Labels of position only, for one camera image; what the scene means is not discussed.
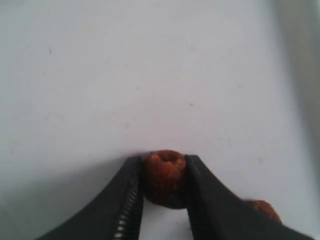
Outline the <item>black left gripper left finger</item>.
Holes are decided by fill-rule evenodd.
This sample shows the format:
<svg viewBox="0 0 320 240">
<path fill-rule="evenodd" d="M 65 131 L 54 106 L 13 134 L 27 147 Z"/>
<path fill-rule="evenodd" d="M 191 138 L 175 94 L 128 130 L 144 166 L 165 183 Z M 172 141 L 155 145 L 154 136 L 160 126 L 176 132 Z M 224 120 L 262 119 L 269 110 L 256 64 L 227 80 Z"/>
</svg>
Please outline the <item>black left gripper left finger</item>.
<svg viewBox="0 0 320 240">
<path fill-rule="evenodd" d="M 127 158 L 107 186 L 42 240 L 137 240 L 144 206 L 141 156 Z"/>
</svg>

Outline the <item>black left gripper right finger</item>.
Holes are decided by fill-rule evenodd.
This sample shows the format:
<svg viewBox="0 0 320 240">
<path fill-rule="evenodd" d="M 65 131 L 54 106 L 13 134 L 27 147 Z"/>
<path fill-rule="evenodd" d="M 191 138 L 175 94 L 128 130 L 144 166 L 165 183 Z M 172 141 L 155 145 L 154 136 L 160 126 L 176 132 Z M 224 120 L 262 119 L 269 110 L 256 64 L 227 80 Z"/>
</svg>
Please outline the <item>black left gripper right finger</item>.
<svg viewBox="0 0 320 240">
<path fill-rule="evenodd" d="M 309 240 L 230 191 L 197 155 L 186 155 L 187 213 L 195 240 Z"/>
</svg>

